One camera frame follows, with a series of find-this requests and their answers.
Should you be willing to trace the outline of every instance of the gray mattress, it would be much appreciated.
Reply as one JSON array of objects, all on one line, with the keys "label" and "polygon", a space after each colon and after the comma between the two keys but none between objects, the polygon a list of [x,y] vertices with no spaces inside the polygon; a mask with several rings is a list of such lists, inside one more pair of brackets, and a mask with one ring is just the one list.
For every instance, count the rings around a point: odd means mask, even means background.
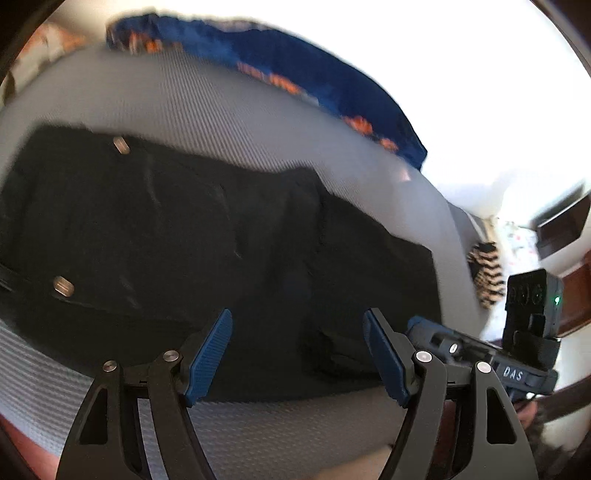
[{"label": "gray mattress", "polygon": [[[139,135],[252,169],[311,166],[331,192],[432,251],[446,325],[475,336],[485,325],[466,266],[470,241],[456,228],[461,213],[452,215],[404,161],[279,89],[183,53],[88,48],[49,67],[0,112],[2,176],[42,121]],[[43,448],[61,453],[90,383],[0,320],[0,413]],[[160,480],[149,406],[140,408],[152,477]],[[265,480],[303,478],[391,443],[404,411],[374,388],[279,404],[198,403],[190,417],[220,480]]]}]

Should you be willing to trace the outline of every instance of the camera lens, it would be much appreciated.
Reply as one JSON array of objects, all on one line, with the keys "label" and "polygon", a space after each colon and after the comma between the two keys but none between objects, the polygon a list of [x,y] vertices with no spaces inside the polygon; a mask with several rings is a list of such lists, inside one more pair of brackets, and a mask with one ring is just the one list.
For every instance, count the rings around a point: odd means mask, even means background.
[{"label": "camera lens", "polygon": [[519,303],[527,305],[530,300],[530,287],[529,285],[521,285],[519,287]]},{"label": "camera lens", "polygon": [[515,303],[517,299],[517,290],[515,289],[515,287],[511,287],[509,289],[509,292],[507,292],[507,303],[509,305],[512,305]]},{"label": "camera lens", "polygon": [[534,305],[539,305],[540,303],[542,303],[542,285],[540,285],[539,283],[536,284],[536,286],[534,287],[534,289],[531,291],[531,302]]}]

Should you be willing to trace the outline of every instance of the blue and orange cloth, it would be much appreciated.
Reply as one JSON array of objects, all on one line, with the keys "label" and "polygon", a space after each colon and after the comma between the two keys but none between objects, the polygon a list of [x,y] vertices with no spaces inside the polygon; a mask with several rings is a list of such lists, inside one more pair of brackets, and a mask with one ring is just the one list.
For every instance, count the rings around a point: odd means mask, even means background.
[{"label": "blue and orange cloth", "polygon": [[427,156],[408,118],[376,82],[275,28],[244,20],[185,21],[147,14],[109,25],[107,44],[134,54],[186,51],[312,100],[419,170]]}]

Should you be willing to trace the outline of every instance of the folded black cloth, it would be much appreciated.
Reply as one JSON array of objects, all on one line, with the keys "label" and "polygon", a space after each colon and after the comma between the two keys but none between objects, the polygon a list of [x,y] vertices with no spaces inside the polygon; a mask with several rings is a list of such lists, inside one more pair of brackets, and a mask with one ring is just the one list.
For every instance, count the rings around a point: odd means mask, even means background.
[{"label": "folded black cloth", "polygon": [[0,193],[0,263],[4,321],[87,375],[152,361],[230,308],[210,400],[378,385],[363,311],[398,331],[414,315],[441,322],[430,251],[313,170],[251,171],[84,129],[41,126],[24,145]]}]

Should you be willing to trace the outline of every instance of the black and beige zigzag cloth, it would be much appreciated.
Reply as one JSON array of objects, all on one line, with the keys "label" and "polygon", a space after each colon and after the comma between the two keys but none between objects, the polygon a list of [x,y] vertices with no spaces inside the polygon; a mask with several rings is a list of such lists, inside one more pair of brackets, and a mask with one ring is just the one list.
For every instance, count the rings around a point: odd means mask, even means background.
[{"label": "black and beige zigzag cloth", "polygon": [[505,295],[503,268],[495,242],[479,242],[468,253],[468,266],[483,308],[490,309]]}]

